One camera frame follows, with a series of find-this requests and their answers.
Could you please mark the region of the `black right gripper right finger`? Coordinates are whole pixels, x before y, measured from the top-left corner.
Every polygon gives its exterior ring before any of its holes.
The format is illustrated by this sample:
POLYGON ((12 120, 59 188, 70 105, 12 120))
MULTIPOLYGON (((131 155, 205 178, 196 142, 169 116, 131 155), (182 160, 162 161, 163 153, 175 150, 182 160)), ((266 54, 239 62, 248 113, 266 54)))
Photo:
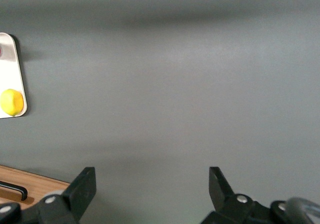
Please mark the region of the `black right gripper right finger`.
POLYGON ((214 210, 202 223, 289 223, 285 201, 265 207, 249 196, 234 193, 219 167, 209 168, 208 189, 214 210))

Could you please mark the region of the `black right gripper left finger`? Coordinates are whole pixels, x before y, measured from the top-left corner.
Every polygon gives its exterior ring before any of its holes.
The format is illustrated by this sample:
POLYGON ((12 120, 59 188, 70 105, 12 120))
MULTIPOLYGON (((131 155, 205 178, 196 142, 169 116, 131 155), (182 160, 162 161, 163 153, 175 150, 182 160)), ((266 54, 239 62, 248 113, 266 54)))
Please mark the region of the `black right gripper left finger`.
POLYGON ((94 167, 86 167, 61 194, 43 197, 21 209, 17 202, 0 205, 1 223, 79 223, 96 194, 94 167))

